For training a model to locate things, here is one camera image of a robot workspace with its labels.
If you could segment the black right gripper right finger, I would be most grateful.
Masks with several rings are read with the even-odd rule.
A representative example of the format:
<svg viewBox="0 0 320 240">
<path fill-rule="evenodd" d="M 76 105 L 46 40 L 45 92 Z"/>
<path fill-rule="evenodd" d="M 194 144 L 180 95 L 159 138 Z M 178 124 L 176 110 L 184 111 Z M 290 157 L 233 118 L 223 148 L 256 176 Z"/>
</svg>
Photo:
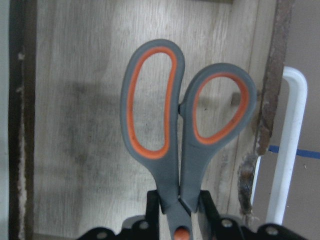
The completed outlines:
<svg viewBox="0 0 320 240">
<path fill-rule="evenodd" d="M 220 215 L 208 190 L 201 190 L 198 202 L 198 224 L 203 240 L 216 240 L 215 223 Z"/>
</svg>

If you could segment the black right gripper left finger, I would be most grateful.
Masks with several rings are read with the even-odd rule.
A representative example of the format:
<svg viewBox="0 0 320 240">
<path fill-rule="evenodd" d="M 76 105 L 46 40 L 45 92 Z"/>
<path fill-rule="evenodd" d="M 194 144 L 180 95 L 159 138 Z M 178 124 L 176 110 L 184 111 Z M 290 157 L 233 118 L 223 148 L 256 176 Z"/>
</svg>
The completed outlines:
<svg viewBox="0 0 320 240">
<path fill-rule="evenodd" d="M 145 220 L 148 223 L 148 240 L 159 240 L 159 205 L 160 197 L 156 190 L 147 192 Z"/>
</svg>

